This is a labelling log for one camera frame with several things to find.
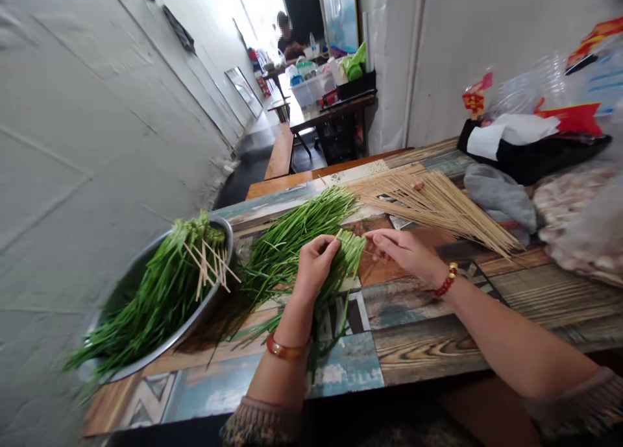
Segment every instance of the metal bowl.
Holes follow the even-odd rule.
[[[210,216],[210,226],[212,228],[218,228],[225,231],[225,243],[227,248],[227,257],[226,263],[229,265],[230,260],[232,258],[234,252],[234,231],[232,230],[232,226],[227,222],[227,220],[217,217],[215,215]],[[143,274],[145,273],[145,266],[147,262],[154,256],[156,253],[156,249],[162,244],[162,241],[171,233],[168,231],[164,235],[160,236],[158,239],[153,241],[149,246],[143,249],[138,256],[136,256],[132,262],[130,262],[130,266],[125,274],[118,280],[113,287],[112,290],[108,293],[108,298],[100,309],[93,315],[90,320],[90,324],[86,330],[86,334],[94,331],[100,325],[102,325],[106,321],[106,312],[104,309],[117,308],[122,306],[124,303],[127,303],[131,300],[136,294],[136,290],[138,285],[143,278]],[[133,289],[134,292],[132,294],[128,293],[128,289]],[[152,351],[147,356],[135,361],[132,364],[127,365],[119,369],[112,377],[105,376],[104,379],[107,383],[115,382],[130,376],[131,374],[141,370],[149,363],[154,361],[158,356],[163,354],[166,350],[171,348],[186,332],[192,331],[194,325],[198,323],[199,317],[203,316],[211,312],[219,303],[219,298],[222,297],[224,293],[223,288],[221,288],[221,284],[219,282],[215,283],[208,296],[204,298],[199,307],[195,310],[193,315],[182,325],[177,332],[175,332],[172,336],[170,336],[163,344],[161,344],[158,348]],[[81,339],[80,344],[84,344],[84,339]],[[85,361],[78,368],[78,376],[82,381],[90,381],[93,378],[93,373],[95,369],[104,361],[103,358],[93,358],[89,361]]]

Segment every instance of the mirror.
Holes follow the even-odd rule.
[[[262,104],[255,96],[255,93],[253,93],[251,86],[240,68],[238,66],[233,67],[229,71],[226,71],[225,74],[229,77],[229,80],[232,81],[232,84],[236,87],[236,90],[249,107],[249,110],[251,110],[251,113],[253,113],[253,116],[256,118],[259,117],[262,112]]]

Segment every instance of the chive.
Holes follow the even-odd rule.
[[[212,247],[220,246],[225,232],[211,228],[208,213],[203,210],[196,219],[177,219],[171,233],[147,262],[132,300],[121,308],[107,309],[108,320],[87,335],[85,345],[71,354],[64,370],[77,368],[95,357],[103,358],[86,388],[89,397],[107,382],[106,377],[158,348],[197,309],[201,303],[195,301],[199,268],[188,257],[184,244],[201,247],[201,239]]]
[[[241,272],[243,280],[241,290],[251,301],[247,313],[253,312],[268,300],[291,294],[299,269],[300,248],[321,234],[334,234],[340,240],[341,246],[314,306],[314,315],[322,315],[322,312],[335,301],[344,279],[354,276],[359,267],[366,240],[339,226],[343,219],[357,209],[355,196],[351,192],[343,187],[332,186],[319,196],[277,218],[266,233],[251,245],[249,262]],[[341,316],[340,330],[328,345],[329,349],[347,330],[347,306],[348,294]],[[280,319],[281,315],[277,315],[251,329],[242,332],[234,330],[230,340],[241,339],[238,345],[248,345],[263,333],[275,331]],[[318,357],[328,351],[325,349],[321,352],[317,347],[316,327],[314,325],[312,330],[315,341],[310,354],[312,374]]]

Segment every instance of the sleeve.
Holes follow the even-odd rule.
[[[297,442],[300,411],[257,402],[246,396],[221,429],[225,446],[283,445]]]
[[[608,368],[559,396],[523,405],[547,444],[623,445],[623,379]]]

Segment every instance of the black bag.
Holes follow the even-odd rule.
[[[586,162],[612,141],[611,136],[590,136],[570,132],[559,132],[527,145],[513,145],[500,140],[496,162],[467,153],[467,141],[475,127],[480,127],[480,123],[471,119],[465,122],[456,148],[478,163],[486,163],[505,172],[524,186],[530,186],[550,173]]]

